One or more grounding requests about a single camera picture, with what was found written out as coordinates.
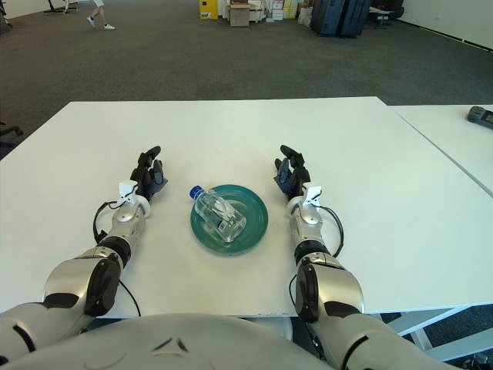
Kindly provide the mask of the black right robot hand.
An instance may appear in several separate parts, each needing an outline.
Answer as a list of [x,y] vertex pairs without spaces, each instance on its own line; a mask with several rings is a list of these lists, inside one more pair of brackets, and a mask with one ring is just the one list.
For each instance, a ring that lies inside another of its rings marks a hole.
[[286,145],[280,146],[280,152],[284,158],[274,160],[277,174],[273,179],[281,192],[291,200],[303,195],[303,184],[310,182],[310,174],[302,153]]

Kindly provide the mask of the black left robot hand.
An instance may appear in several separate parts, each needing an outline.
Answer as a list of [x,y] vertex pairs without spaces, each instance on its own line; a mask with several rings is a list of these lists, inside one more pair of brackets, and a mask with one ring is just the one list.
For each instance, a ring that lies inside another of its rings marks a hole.
[[149,202],[167,184],[164,176],[163,162],[157,157],[161,152],[160,146],[154,146],[141,153],[137,167],[132,171],[130,179],[137,182],[136,194],[145,197]]

